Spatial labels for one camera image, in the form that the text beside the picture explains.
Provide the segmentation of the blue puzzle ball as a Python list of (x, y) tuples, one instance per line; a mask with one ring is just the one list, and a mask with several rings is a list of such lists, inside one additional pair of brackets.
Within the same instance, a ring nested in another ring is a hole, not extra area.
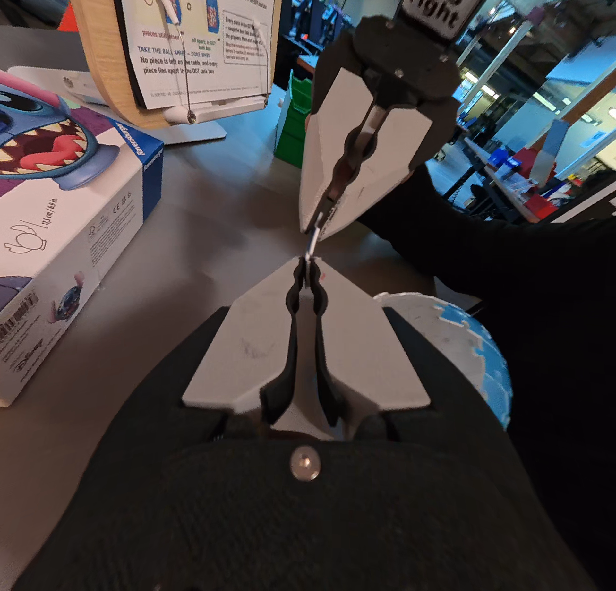
[(391, 308), (441, 352), (474, 386), (503, 429), (511, 420), (513, 390), (507, 362), (489, 331), (468, 312), (418, 292), (381, 293)]

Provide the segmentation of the wooden sheet holder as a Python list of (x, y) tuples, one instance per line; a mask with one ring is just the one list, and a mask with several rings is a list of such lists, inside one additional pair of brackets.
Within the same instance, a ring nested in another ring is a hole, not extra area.
[[(275, 53), (271, 91), (266, 95), (228, 99), (213, 103), (189, 102), (164, 109), (140, 108), (129, 81), (126, 57), (113, 0), (70, 0), (92, 79), (103, 100), (123, 120), (144, 129), (160, 130), (172, 125), (198, 125), (264, 109), (272, 91), (280, 16), (272, 30)], [(281, 14), (282, 0), (275, 0)]]

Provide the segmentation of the person's right forearm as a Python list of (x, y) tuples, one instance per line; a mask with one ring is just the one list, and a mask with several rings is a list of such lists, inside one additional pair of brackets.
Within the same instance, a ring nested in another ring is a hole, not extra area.
[(526, 226), (480, 220), (447, 202), (422, 164), (358, 221), (418, 271), (484, 302), (615, 301), (615, 217)]

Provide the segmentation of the small curved puzzle piece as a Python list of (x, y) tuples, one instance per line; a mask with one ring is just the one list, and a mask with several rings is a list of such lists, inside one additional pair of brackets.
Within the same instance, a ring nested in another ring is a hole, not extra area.
[(319, 241), (321, 234), (321, 226), (320, 221), (316, 221), (312, 227), (310, 228), (307, 235), (307, 246), (304, 252), (304, 262), (308, 266), (313, 258), (315, 248), (317, 246), (317, 242)]

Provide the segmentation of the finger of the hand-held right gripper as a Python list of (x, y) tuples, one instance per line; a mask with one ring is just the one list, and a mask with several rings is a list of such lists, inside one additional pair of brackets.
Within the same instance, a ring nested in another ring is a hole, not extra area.
[(306, 129), (299, 187), (299, 229), (308, 233), (327, 197), (349, 133), (362, 125), (373, 97), (359, 75), (341, 68)]
[(432, 126), (431, 119), (408, 105), (386, 110), (368, 131), (364, 122), (349, 133), (319, 206), (319, 240), (348, 227), (408, 178), (412, 158)]

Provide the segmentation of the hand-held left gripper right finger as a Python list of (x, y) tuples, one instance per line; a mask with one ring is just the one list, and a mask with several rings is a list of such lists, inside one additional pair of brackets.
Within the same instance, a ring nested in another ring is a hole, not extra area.
[(321, 258), (309, 266), (315, 361), (325, 413), (423, 409), (431, 400), (375, 299)]

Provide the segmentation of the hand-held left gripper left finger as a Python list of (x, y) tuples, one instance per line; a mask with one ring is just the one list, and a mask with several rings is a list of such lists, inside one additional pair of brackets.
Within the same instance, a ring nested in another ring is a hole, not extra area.
[(296, 257), (232, 303), (185, 390), (187, 407), (284, 413), (295, 394), (299, 295)]

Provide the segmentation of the printed puzzle box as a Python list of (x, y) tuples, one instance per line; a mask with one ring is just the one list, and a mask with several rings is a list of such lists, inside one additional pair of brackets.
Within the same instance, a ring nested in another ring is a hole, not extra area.
[(164, 144), (1, 71), (1, 407), (161, 198)]

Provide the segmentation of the green plastic bin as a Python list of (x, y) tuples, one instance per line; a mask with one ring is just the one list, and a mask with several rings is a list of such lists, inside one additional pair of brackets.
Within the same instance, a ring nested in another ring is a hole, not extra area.
[(304, 158), (305, 121), (312, 108), (312, 81), (300, 80), (291, 71), (280, 107), (273, 155), (300, 169)]

